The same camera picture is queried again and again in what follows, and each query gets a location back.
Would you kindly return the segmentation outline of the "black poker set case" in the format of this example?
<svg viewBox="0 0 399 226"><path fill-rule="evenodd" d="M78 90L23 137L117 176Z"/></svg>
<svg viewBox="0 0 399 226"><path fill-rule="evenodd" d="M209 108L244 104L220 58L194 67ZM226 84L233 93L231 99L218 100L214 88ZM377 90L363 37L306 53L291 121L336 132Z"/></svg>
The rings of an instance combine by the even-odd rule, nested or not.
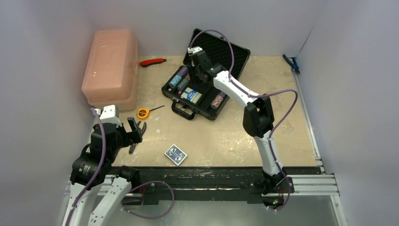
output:
<svg viewBox="0 0 399 226"><path fill-rule="evenodd" d="M201 31L202 30L198 28L193 31L191 38L191 40L194 41L193 46L201 47L206 52L207 56L210 58L213 64L219 63L224 66L226 70L229 70L231 66L232 56L228 42L225 40L225 38L221 37L221 35L216 36L207 32L202 33L201 35L199 35L199 37L197 37L196 35L198 35L198 33L200 33ZM215 120L229 100L229 97L227 95L223 98L222 103L217 109L212 109L210 105L220 91L212 84L202 82L192 84L191 81L189 82L186 88L194 89L202 94L202 97L197 104L191 103L186 99L182 99L181 95L178 95L177 86L175 88L171 88L169 86L169 82L175 75L177 75L178 71L183 66L187 67L189 70L189 66L191 65L191 63L191 59L186 53L183 59L183 64L180 65L178 69L176 69L174 74L161 88L162 94L173 101L171 105L172 111L188 120L192 120L197 114L207 118L208 120ZM189 73L184 78L190 80Z"/></svg>

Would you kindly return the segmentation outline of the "blue backed playing card deck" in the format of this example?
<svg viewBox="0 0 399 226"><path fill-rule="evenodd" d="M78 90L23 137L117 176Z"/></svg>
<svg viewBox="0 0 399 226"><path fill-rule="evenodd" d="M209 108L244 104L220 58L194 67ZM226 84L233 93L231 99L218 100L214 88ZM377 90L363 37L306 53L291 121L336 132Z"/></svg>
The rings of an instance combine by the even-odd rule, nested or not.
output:
<svg viewBox="0 0 399 226"><path fill-rule="evenodd" d="M165 151L165 155L176 165L180 166L182 162L187 158L187 154L182 151L178 146L175 144L171 145Z"/></svg>

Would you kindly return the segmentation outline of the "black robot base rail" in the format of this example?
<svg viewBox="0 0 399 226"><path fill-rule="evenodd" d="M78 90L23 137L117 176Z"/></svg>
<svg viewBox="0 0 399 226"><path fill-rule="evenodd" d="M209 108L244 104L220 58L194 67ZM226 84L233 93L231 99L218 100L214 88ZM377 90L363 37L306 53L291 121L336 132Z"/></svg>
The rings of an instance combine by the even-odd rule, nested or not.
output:
<svg viewBox="0 0 399 226"><path fill-rule="evenodd" d="M144 188L126 194L125 205L157 205L159 201L229 201L280 206L287 192L265 182L261 167L135 167L134 186Z"/></svg>

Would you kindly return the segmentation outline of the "blue Texas Hold'em card box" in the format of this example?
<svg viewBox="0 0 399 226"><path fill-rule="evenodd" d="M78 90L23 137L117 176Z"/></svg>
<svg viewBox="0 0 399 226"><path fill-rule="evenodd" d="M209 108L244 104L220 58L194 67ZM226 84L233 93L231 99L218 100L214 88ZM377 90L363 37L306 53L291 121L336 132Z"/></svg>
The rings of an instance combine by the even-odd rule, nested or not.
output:
<svg viewBox="0 0 399 226"><path fill-rule="evenodd" d="M197 104L199 100L201 99L202 94L194 89L191 88L186 88L182 94L181 98L186 99L187 101Z"/></svg>

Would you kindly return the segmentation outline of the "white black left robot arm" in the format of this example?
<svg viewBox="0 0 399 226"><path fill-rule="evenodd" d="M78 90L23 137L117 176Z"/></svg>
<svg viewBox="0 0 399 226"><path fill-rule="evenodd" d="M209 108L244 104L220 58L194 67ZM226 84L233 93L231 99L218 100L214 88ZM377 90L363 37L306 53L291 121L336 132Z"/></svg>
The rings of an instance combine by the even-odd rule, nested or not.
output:
<svg viewBox="0 0 399 226"><path fill-rule="evenodd" d="M102 200L95 205L97 195L112 169L120 149L142 142L141 129L134 118L128 118L131 132L119 119L115 105L102 110L92 109L97 119L90 143L82 149L72 164L70 198L63 219L64 226L104 226L114 211L121 206L123 197L140 188L139 170L122 166L112 180Z"/></svg>

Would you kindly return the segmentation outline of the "orange blue poker chip roll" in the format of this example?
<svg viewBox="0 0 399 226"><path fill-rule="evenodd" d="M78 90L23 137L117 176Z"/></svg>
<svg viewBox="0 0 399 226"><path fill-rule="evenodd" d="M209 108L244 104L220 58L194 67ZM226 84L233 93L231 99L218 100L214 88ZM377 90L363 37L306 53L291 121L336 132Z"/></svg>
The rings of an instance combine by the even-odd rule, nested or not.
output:
<svg viewBox="0 0 399 226"><path fill-rule="evenodd" d="M222 101L223 101L223 96L217 95L214 98L214 100L212 101L211 105L210 105L211 108L212 109L217 109L220 106L220 104L222 103Z"/></svg>

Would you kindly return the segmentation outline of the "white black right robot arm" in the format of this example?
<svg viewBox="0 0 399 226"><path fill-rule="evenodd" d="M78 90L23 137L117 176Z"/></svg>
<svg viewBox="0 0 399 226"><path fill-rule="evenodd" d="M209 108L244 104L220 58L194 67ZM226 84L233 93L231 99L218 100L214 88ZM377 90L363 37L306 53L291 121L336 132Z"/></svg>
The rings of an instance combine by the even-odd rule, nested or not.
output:
<svg viewBox="0 0 399 226"><path fill-rule="evenodd" d="M277 191L282 187L285 177L282 164L274 151L274 114L271 99L248 89L221 64L213 64L202 48L188 48L188 55L198 78L212 84L243 109L243 128L257 144L263 164L265 188L271 192Z"/></svg>

